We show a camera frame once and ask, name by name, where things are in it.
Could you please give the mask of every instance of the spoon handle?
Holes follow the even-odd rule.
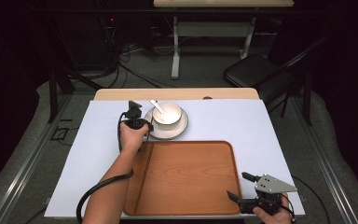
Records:
[[[159,106],[155,100],[150,100],[150,103],[158,110],[161,115],[165,115],[165,111]]]

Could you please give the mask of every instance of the brown wooden tray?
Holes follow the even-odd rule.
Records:
[[[241,195],[234,154],[225,141],[149,142],[133,165],[128,216],[236,215],[227,190]]]

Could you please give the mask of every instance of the forearm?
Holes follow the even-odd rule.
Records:
[[[136,150],[123,148],[101,181],[131,172]],[[89,198],[83,223],[118,223],[127,198],[130,180],[124,179],[95,191]]]

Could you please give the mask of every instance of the white tabletop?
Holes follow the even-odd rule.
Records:
[[[241,178],[241,172],[252,175],[269,174],[294,185],[269,114],[261,100],[213,99],[173,102],[181,106],[189,117],[187,129],[174,140],[224,140],[232,145],[242,198],[253,199],[256,194],[255,183]],[[143,116],[152,108],[148,101],[137,103],[143,106]],[[90,102],[45,217],[76,217],[79,199],[98,183],[118,155],[117,122],[120,114],[127,110],[128,101]],[[298,194],[289,193],[289,198],[296,214],[305,215]],[[234,217],[247,216],[250,215],[237,214]],[[123,214],[123,218],[133,217]]]
[[[154,7],[292,7],[292,0],[154,0]]]

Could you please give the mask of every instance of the white bowl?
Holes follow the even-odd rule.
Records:
[[[165,113],[161,114],[156,108],[153,110],[153,118],[162,126],[165,126],[165,128],[170,129],[171,125],[174,126],[177,121],[182,117],[182,108],[171,102],[161,103],[158,104],[159,107],[164,110]]]

